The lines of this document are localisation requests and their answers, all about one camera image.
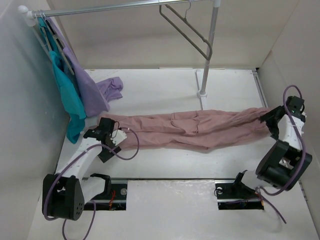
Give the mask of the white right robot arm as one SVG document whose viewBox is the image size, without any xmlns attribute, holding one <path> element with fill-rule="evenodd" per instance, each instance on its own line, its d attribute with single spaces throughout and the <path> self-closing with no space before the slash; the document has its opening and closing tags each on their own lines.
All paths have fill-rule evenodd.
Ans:
<svg viewBox="0 0 320 240">
<path fill-rule="evenodd" d="M 300 179 L 313 159 L 311 154 L 305 153 L 303 165 L 299 167 L 303 151 L 306 150 L 300 140 L 306 122 L 304 102 L 301 97 L 289 96 L 285 106 L 291 115 L 288 115 L 282 105 L 259 118 L 260 122 L 268 127 L 275 143 L 255 171 L 241 172 L 241 179 L 231 184 L 231 191 L 235 196 L 243 197 L 250 188 L 260 186 L 272 186 L 279 190 L 284 188 L 285 191 L 289 191 Z"/>
</svg>

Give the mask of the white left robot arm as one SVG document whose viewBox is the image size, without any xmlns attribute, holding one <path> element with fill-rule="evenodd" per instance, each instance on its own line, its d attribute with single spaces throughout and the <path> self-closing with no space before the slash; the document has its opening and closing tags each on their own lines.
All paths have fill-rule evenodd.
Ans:
<svg viewBox="0 0 320 240">
<path fill-rule="evenodd" d="M 98 126 L 84 134 L 68 163 L 56 174 L 46 175 L 42 185 L 42 213 L 47 219 L 76 221 L 94 197 L 105 199 L 111 195 L 110 176 L 88 175 L 87 171 L 95 158 L 105 163 L 121 151 L 119 144 L 127 135 L 116 130 L 115 125 L 115 120 L 101 118 Z"/>
</svg>

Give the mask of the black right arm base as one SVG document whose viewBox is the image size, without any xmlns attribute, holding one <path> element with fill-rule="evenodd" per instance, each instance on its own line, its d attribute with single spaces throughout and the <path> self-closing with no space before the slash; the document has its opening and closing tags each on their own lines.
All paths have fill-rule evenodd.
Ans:
<svg viewBox="0 0 320 240">
<path fill-rule="evenodd" d="M 243 183 L 216 182 L 214 195 L 219 210 L 264 210 L 256 192 Z"/>
</svg>

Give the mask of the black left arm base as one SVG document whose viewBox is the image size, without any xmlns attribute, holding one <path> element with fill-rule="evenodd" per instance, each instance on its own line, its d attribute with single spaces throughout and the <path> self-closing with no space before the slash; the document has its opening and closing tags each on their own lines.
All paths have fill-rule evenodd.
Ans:
<svg viewBox="0 0 320 240">
<path fill-rule="evenodd" d="M 97 211 L 125 211 L 127 208 L 128 180 L 112 179 L 109 192 L 93 198 Z"/>
</svg>

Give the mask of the pink trousers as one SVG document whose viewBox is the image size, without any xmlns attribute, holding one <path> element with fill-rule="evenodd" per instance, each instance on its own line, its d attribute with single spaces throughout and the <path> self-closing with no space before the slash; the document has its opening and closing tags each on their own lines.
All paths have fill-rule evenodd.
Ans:
<svg viewBox="0 0 320 240">
<path fill-rule="evenodd" d="M 248 108 L 240 112 L 194 110 L 154 115 L 124 116 L 102 112 L 100 118 L 119 122 L 131 129 L 122 149 L 173 148 L 213 150 L 244 145 L 270 135 L 259 118 L 269 108 Z"/>
</svg>

